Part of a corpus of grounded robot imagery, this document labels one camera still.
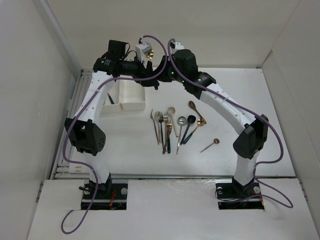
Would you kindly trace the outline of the rose gold slim fork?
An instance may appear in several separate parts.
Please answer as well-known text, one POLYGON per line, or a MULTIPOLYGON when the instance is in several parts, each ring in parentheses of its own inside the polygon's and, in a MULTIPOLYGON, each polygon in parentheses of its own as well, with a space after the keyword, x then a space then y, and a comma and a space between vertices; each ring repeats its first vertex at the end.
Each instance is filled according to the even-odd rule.
POLYGON ((155 119, 154 119, 154 116, 153 116, 153 110, 151 110, 150 112, 150 118, 152 119, 153 121, 153 127, 154 127, 154 132, 155 132, 155 137, 156 137, 156 140, 157 140, 157 144, 159 145, 160 142, 159 142, 159 137, 158 137, 158 133, 157 133, 157 127, 156 127, 156 122, 155 122, 155 119))

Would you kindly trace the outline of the silver round spoon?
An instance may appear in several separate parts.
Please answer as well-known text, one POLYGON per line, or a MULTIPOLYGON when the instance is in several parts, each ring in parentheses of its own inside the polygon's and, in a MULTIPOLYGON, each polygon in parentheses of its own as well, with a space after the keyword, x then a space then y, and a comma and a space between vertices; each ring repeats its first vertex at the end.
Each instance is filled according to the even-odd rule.
POLYGON ((187 124, 187 118, 184 116, 180 116, 177 120, 177 124, 179 125, 179 135, 178 135, 178 142, 177 142, 177 148, 176 148, 176 154, 179 152, 181 137, 182 137, 182 129, 183 126, 187 124))

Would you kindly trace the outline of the black spoon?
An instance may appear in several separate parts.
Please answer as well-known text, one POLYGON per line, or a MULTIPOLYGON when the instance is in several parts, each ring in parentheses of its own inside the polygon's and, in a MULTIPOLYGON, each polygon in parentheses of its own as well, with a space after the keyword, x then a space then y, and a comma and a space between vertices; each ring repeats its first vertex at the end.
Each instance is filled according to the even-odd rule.
POLYGON ((185 130, 185 132, 184 132, 184 134, 183 134, 183 137, 182 137, 182 139, 181 139, 181 141, 180 141, 180 144, 181 144, 181 145, 183 144, 183 142, 184 142, 184 140, 185 140, 185 138, 186 138, 186 136, 187 136, 187 133, 188 133, 188 131, 189 131, 190 126, 191 126, 192 124, 194 124, 195 121, 196 121, 196 117, 195 117, 194 115, 189 115, 189 116, 188 116, 188 118, 187 118, 187 127, 186 127, 186 130, 185 130))

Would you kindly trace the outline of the small copper spoon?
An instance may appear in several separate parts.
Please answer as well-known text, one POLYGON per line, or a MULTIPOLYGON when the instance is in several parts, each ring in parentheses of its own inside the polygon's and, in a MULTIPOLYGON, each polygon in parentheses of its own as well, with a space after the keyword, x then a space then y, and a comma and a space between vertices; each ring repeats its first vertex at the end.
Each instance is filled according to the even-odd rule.
POLYGON ((209 144, 208 146, 206 146, 204 149, 202 149, 202 150, 200 151, 200 153, 204 152, 205 150, 207 150, 207 149, 210 148, 211 146, 217 145, 217 144, 219 144, 219 143, 220 143, 220 140, 219 140, 218 138, 215 138, 215 139, 213 140, 213 142, 212 142, 211 144, 209 144))

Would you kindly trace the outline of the gold spoon dark green handle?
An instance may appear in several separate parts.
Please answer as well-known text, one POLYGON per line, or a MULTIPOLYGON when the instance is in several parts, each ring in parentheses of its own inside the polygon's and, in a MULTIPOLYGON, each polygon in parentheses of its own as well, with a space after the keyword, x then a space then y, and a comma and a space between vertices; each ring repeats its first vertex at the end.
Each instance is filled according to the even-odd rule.
POLYGON ((151 50, 149 50, 149 51, 146 53, 146 58, 147 58, 149 61, 151 61, 153 57, 154 57, 154 50, 151 49, 151 50))

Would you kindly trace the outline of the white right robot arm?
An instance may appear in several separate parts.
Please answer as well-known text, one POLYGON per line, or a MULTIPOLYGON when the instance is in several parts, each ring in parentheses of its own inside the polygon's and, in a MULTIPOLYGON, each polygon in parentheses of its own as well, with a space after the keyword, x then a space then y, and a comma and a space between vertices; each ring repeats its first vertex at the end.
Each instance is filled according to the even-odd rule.
POLYGON ((182 83, 188 93, 212 107, 238 135, 233 143, 237 153, 235 173, 231 182, 216 184, 217 196, 223 200, 253 196, 254 189, 259 187, 255 181, 255 168, 260 150, 267 140, 268 118, 236 103, 211 75, 198 70, 196 57, 188 49, 164 55, 156 72, 159 74, 158 81, 182 83))

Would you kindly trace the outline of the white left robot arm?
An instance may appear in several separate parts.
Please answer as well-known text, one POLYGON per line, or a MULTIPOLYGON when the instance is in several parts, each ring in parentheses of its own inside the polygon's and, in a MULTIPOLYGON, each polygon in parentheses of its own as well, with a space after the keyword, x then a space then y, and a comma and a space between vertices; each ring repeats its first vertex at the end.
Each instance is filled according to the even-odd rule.
POLYGON ((106 135, 98 126, 98 121, 107 94, 116 81, 135 81, 144 87, 159 86, 160 75, 165 70, 168 58, 163 56, 159 67, 153 69, 149 61, 147 65, 135 59, 133 61, 100 57, 93 66, 90 86, 81 106, 74 117, 64 122, 67 131, 66 141, 76 150, 84 154, 82 165, 92 171, 91 187, 100 198, 107 198, 112 192, 111 174, 104 160, 98 158, 106 143, 106 135))

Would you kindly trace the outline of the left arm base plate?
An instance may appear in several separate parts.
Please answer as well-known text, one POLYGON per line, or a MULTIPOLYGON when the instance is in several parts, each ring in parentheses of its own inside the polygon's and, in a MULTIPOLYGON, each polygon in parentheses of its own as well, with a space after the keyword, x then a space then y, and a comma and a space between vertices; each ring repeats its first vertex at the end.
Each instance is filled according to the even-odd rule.
MULTIPOLYGON (((84 186, 79 186, 82 191, 81 210, 86 210, 94 195, 95 187, 91 182, 84 186)), ((126 210, 128 196, 128 183, 112 183, 111 190, 103 191, 99 189, 90 207, 90 210, 126 210)))

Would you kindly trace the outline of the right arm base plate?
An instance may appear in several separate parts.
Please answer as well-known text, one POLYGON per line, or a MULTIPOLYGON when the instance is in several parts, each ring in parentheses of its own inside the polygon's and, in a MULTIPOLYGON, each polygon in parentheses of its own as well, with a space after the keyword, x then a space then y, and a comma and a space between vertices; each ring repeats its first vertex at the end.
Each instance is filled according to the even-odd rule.
POLYGON ((261 189, 254 182, 245 191, 236 190, 232 182, 218 182, 215 184, 215 197, 218 200, 219 210, 264 210, 261 189))

